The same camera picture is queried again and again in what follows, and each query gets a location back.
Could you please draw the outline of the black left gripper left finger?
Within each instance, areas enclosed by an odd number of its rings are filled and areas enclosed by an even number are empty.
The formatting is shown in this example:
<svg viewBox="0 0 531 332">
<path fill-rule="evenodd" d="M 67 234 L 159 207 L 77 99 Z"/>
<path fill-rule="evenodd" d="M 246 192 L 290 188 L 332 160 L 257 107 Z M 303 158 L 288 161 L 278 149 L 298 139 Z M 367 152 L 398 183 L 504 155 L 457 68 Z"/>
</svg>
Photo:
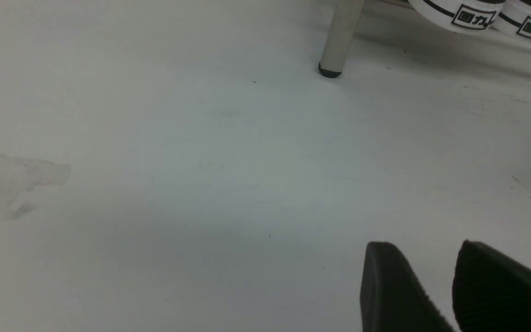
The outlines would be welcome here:
<svg viewBox="0 0 531 332">
<path fill-rule="evenodd" d="M 364 332 L 453 332 L 405 255 L 392 243 L 369 242 L 360 287 Z"/>
</svg>

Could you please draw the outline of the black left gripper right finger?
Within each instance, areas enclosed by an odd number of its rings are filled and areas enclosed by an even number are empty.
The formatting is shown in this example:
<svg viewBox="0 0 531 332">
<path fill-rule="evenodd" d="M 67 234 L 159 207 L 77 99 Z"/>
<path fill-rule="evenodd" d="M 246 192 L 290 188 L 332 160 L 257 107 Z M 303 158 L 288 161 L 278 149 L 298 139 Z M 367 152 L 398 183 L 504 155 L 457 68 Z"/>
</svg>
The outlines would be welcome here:
<svg viewBox="0 0 531 332">
<path fill-rule="evenodd" d="M 462 332 L 531 332 L 531 269 L 488 244 L 463 242 L 452 300 Z"/>
</svg>

